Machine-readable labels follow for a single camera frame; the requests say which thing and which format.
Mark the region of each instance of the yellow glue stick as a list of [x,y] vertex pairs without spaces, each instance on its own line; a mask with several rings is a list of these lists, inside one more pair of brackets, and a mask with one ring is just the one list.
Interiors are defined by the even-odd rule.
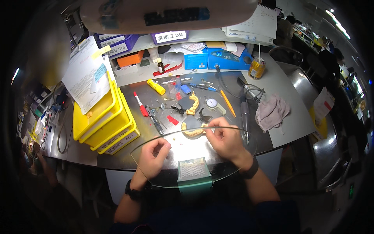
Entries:
[[149,86],[151,86],[152,89],[156,90],[156,92],[161,94],[161,95],[164,94],[165,91],[166,91],[161,85],[155,83],[154,80],[152,80],[152,79],[147,80],[147,84]]

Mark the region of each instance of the glass shield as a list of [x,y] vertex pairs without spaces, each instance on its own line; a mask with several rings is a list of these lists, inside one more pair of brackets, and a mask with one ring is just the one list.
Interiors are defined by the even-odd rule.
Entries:
[[[232,127],[200,127],[168,133],[166,135],[150,139],[149,141],[137,146],[131,152],[131,156],[148,181],[153,186],[157,187],[178,188],[178,182],[181,180],[193,180],[207,176],[211,176],[212,182],[215,182],[237,172],[239,168],[237,168],[229,160],[221,157],[217,152],[220,151],[219,149],[216,151],[212,147],[211,143],[207,139],[205,130],[212,130],[214,133],[217,133],[217,131],[222,132],[227,130],[235,131],[237,134],[235,135],[235,137],[237,137],[237,139],[235,139],[235,147],[230,148],[227,151],[235,151],[237,148],[243,146],[244,149],[246,149],[252,155],[256,153],[257,139],[245,130]],[[151,172],[150,169],[142,166],[140,157],[142,153],[145,153],[142,152],[142,148],[146,144],[157,145],[157,143],[154,141],[161,138],[165,139],[171,144],[171,149],[163,162],[160,173],[154,177],[154,172]],[[154,157],[157,158],[160,149],[161,145],[155,147],[154,152],[152,153]]]

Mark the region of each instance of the hand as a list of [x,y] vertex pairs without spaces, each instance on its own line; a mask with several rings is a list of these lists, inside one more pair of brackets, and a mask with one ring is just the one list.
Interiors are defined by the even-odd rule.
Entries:
[[[213,119],[208,127],[233,127],[224,117]],[[213,149],[227,160],[230,160],[237,167],[248,170],[253,163],[253,156],[244,148],[240,137],[240,131],[229,128],[215,128],[214,133],[211,129],[206,129],[206,137]]]
[[[171,144],[164,138],[158,138],[143,145],[138,168],[132,177],[130,188],[140,191],[147,179],[155,178],[160,173],[170,149]],[[153,156],[153,152],[158,153],[156,157]]]

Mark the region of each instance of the blue box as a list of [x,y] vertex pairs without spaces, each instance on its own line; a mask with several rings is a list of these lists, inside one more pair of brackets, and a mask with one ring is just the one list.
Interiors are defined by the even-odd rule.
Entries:
[[215,69],[218,64],[220,69],[249,70],[253,58],[245,48],[240,57],[221,48],[208,48],[208,69]]
[[185,54],[184,69],[206,69],[208,68],[208,50],[206,47],[202,50],[202,54]]

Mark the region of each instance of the black wristwatch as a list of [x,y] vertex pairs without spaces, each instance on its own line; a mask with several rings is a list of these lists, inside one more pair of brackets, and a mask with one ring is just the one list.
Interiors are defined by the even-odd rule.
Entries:
[[141,198],[143,197],[143,192],[135,190],[135,189],[131,189],[130,188],[130,183],[131,183],[131,180],[129,180],[126,184],[125,193],[130,196],[131,200],[140,201]]
[[249,179],[251,179],[255,176],[257,171],[258,171],[258,161],[257,161],[256,157],[253,157],[253,164],[252,164],[251,168],[247,171],[241,172],[241,175],[244,179],[249,180]]

